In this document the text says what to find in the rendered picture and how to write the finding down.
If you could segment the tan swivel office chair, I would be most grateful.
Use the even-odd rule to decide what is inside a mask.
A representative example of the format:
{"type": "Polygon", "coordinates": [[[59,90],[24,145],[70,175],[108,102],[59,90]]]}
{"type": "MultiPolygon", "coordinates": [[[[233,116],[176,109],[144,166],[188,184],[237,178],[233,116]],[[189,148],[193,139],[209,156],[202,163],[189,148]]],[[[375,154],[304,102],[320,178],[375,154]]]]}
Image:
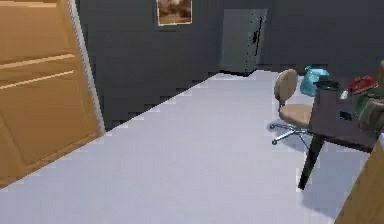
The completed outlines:
{"type": "Polygon", "coordinates": [[[274,85],[274,97],[279,103],[278,115],[284,124],[271,123],[270,129],[276,127],[287,129],[287,132],[275,137],[272,144],[276,145],[280,140],[289,136],[296,135],[309,149],[309,145],[304,140],[304,135],[309,135],[308,127],[312,113],[312,106],[309,104],[287,104],[287,101],[293,96],[298,84],[298,73],[294,69],[282,71],[274,85]]]}

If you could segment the grey fridge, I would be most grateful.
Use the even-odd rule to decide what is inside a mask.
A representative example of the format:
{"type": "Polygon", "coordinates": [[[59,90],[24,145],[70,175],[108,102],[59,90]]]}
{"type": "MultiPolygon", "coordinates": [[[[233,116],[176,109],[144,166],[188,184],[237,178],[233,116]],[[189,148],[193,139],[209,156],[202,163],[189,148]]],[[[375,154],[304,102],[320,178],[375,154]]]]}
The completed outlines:
{"type": "Polygon", "coordinates": [[[250,74],[260,61],[263,42],[266,9],[225,9],[220,70],[228,73],[250,74]],[[257,56],[252,44],[257,30],[258,18],[263,17],[257,56]]]}

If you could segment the teal plastic bag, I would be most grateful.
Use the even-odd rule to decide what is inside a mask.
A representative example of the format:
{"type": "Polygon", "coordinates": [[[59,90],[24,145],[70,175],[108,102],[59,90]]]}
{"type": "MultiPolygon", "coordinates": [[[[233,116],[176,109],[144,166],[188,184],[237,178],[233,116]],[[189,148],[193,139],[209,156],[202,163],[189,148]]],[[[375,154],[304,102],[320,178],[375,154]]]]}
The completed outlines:
{"type": "Polygon", "coordinates": [[[321,76],[327,77],[329,73],[325,69],[311,66],[306,66],[305,72],[306,74],[300,85],[300,92],[306,96],[314,97],[317,89],[315,82],[318,82],[321,76]]]}

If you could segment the black round bowl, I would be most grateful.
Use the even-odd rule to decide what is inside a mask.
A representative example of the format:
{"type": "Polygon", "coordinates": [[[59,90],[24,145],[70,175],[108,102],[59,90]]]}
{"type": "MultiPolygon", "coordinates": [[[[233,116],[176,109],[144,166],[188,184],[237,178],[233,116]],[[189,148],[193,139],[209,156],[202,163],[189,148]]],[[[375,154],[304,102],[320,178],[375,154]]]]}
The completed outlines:
{"type": "Polygon", "coordinates": [[[330,81],[330,80],[322,80],[315,82],[314,85],[317,88],[324,89],[324,90],[332,90],[336,91],[339,88],[339,83],[336,81],[330,81]]]}

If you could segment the dark brown desk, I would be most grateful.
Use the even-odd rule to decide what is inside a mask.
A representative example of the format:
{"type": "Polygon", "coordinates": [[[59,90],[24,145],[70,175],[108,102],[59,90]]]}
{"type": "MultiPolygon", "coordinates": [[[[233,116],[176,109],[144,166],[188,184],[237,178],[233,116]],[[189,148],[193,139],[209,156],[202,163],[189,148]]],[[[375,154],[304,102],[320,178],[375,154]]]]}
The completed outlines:
{"type": "Polygon", "coordinates": [[[349,92],[348,98],[341,100],[340,95],[344,90],[347,90],[347,87],[341,83],[336,91],[320,88],[316,90],[308,127],[313,138],[299,180],[299,189],[305,189],[325,142],[371,153],[379,139],[380,132],[362,130],[359,127],[359,120],[355,115],[358,96],[349,92]],[[350,113],[352,120],[341,119],[341,111],[350,113]]]}

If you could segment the orange wooden room door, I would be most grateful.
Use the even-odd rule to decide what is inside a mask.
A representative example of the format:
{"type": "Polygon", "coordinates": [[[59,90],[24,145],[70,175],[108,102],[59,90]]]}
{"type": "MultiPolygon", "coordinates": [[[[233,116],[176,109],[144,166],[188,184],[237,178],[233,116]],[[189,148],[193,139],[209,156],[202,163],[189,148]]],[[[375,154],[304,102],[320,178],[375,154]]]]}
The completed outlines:
{"type": "Polygon", "coordinates": [[[0,0],[0,189],[104,133],[75,0],[0,0]]]}

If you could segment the green round object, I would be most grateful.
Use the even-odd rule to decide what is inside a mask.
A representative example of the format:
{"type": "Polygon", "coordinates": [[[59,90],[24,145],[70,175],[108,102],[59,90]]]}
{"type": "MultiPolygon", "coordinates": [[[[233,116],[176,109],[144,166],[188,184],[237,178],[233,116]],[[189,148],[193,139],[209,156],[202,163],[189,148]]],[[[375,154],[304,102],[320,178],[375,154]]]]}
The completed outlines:
{"type": "Polygon", "coordinates": [[[357,99],[357,103],[356,103],[356,111],[355,111],[355,115],[357,117],[360,117],[361,114],[363,113],[364,111],[364,108],[366,107],[368,101],[370,99],[374,99],[374,100],[380,100],[381,99],[381,96],[379,95],[375,95],[373,93],[364,93],[364,94],[360,94],[358,99],[357,99]]]}

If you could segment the red book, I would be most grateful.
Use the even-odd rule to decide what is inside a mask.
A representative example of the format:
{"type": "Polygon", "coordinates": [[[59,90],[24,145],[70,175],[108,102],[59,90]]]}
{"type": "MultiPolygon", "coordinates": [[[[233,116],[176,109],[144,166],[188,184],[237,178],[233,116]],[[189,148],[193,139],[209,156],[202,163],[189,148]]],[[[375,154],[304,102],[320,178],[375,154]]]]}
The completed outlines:
{"type": "Polygon", "coordinates": [[[349,90],[354,94],[362,93],[366,90],[376,88],[378,82],[370,75],[355,78],[348,86],[349,90]]]}

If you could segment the olive brown cloth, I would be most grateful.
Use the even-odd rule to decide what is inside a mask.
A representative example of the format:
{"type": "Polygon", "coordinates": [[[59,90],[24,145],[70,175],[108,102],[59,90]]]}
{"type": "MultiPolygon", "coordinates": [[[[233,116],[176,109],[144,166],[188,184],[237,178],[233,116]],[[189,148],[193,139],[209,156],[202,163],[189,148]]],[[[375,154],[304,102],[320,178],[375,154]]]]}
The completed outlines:
{"type": "Polygon", "coordinates": [[[363,130],[380,132],[384,127],[384,101],[369,99],[359,118],[359,126],[363,130]]]}

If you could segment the light wooden cabinet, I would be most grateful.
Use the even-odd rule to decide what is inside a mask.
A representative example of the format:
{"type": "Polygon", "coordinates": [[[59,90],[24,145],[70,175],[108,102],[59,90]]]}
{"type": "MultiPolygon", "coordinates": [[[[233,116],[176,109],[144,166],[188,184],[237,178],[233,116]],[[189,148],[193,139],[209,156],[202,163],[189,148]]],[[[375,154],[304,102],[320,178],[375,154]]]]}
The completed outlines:
{"type": "Polygon", "coordinates": [[[381,134],[334,224],[384,224],[384,134],[381,134]]]}

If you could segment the brown framed wall picture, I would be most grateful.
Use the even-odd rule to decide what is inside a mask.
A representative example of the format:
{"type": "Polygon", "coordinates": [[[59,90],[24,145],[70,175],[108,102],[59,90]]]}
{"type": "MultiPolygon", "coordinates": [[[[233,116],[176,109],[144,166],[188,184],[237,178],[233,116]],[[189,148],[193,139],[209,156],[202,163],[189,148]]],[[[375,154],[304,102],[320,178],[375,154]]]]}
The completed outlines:
{"type": "Polygon", "coordinates": [[[192,23],[192,0],[157,0],[159,26],[176,26],[192,23]]]}

